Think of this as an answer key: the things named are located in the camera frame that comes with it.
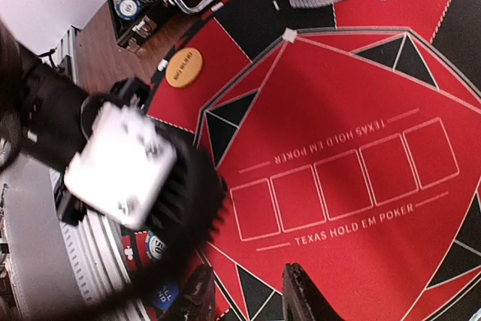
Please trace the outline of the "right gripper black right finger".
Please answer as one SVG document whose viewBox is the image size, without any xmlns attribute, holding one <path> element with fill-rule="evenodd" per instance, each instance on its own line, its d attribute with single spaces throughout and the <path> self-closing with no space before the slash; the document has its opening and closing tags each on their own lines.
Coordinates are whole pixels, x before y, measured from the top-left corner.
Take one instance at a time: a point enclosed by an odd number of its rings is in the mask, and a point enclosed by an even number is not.
<svg viewBox="0 0 481 321">
<path fill-rule="evenodd" d="M 298 263 L 285 265 L 282 299 L 284 320 L 342 320 Z"/>
</svg>

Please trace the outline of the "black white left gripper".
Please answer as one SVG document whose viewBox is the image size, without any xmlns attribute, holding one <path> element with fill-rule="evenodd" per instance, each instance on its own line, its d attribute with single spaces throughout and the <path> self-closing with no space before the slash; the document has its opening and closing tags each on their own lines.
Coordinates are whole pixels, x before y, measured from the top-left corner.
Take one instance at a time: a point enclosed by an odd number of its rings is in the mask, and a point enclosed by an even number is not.
<svg viewBox="0 0 481 321">
<path fill-rule="evenodd" d="M 161 124 L 117 98 L 123 106 L 100 107 L 86 146 L 61 173 L 68 191 L 92 209 L 128 229 L 147 229 L 177 155 L 156 131 Z"/>
</svg>

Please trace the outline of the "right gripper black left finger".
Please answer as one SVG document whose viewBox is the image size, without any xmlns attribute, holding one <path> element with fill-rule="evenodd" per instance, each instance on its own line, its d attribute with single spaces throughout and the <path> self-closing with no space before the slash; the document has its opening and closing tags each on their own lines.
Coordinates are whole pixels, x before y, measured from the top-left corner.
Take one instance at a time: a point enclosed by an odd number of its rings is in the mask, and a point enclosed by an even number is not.
<svg viewBox="0 0 481 321">
<path fill-rule="evenodd" d="M 185 321 L 215 320 L 215 282 L 213 269 L 199 265 L 181 292 L 180 319 Z"/>
</svg>

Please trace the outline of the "green blue 50 chip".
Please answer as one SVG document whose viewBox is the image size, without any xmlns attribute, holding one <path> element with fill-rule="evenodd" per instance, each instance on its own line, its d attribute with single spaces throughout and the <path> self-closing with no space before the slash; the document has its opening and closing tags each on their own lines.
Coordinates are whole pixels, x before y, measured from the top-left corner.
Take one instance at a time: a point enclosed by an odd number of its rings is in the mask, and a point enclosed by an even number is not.
<svg viewBox="0 0 481 321">
<path fill-rule="evenodd" d="M 153 232 L 148 232 L 145 239 L 146 254 L 150 260 L 161 259 L 165 244 Z"/>
</svg>

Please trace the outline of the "orange big blind button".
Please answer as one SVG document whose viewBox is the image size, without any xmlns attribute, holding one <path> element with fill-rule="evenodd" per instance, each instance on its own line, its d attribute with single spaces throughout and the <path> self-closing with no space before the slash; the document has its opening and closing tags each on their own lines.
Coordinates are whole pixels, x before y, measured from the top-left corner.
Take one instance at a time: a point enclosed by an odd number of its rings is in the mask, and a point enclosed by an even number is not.
<svg viewBox="0 0 481 321">
<path fill-rule="evenodd" d="M 203 57 L 199 50 L 186 47 L 177 51 L 165 70 L 167 83 L 174 88 L 184 88 L 201 73 Z"/>
</svg>

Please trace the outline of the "blue small blind button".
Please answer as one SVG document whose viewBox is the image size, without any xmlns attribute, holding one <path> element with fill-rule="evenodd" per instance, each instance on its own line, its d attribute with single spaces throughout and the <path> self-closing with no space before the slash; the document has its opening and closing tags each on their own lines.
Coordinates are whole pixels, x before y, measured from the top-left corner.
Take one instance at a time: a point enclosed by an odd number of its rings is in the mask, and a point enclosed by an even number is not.
<svg viewBox="0 0 481 321">
<path fill-rule="evenodd" d="M 152 304 L 159 310 L 166 311 L 174 303 L 179 294 L 179 287 L 174 280 L 163 282 L 152 297 Z"/>
</svg>

